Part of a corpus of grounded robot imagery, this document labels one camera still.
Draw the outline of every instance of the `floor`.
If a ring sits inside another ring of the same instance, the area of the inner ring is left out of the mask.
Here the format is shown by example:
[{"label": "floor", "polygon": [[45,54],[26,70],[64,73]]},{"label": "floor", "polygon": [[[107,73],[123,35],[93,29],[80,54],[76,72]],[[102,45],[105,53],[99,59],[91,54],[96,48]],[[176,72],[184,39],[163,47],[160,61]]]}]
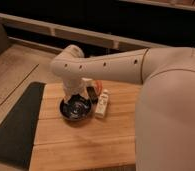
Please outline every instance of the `floor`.
[{"label": "floor", "polygon": [[[13,44],[0,55],[0,123],[31,82],[61,82],[60,78],[51,73],[49,67],[55,56],[53,53],[17,44]],[[133,168],[126,166],[94,171],[133,171]],[[0,171],[23,171],[23,169],[0,163]]]}]

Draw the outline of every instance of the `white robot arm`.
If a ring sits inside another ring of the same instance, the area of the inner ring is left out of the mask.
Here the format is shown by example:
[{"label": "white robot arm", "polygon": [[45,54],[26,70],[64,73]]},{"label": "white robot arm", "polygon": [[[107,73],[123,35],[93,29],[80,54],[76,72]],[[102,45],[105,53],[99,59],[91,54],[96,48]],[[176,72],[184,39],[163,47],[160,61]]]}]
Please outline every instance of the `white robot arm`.
[{"label": "white robot arm", "polygon": [[137,171],[195,171],[195,49],[83,57],[72,45],[51,63],[69,95],[82,93],[82,77],[144,84],[135,112]]}]

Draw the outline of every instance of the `dark mat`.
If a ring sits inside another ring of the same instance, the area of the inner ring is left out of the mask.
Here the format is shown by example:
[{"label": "dark mat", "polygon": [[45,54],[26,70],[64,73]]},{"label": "dark mat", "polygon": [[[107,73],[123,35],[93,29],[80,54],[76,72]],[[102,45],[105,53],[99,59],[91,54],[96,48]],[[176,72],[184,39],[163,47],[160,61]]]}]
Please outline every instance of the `dark mat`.
[{"label": "dark mat", "polygon": [[44,83],[31,83],[0,125],[0,162],[29,168]]}]

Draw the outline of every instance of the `white bottle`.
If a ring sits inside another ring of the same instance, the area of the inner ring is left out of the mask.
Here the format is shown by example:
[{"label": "white bottle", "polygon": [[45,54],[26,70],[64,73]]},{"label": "white bottle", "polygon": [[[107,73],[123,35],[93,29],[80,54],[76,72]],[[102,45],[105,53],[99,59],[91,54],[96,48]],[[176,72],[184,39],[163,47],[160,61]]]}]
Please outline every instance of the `white bottle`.
[{"label": "white bottle", "polygon": [[104,89],[98,98],[98,103],[95,110],[95,117],[104,118],[106,113],[106,108],[109,100],[109,93],[107,89]]}]

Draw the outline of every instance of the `wooden table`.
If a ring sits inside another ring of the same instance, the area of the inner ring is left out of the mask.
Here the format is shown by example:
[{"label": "wooden table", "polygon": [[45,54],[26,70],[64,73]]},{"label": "wooden table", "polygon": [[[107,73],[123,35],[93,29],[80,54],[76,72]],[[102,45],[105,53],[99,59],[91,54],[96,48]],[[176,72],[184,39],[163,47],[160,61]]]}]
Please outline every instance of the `wooden table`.
[{"label": "wooden table", "polygon": [[104,119],[65,121],[61,84],[45,86],[30,171],[87,170],[135,164],[135,101],[140,87],[103,81],[110,101]]}]

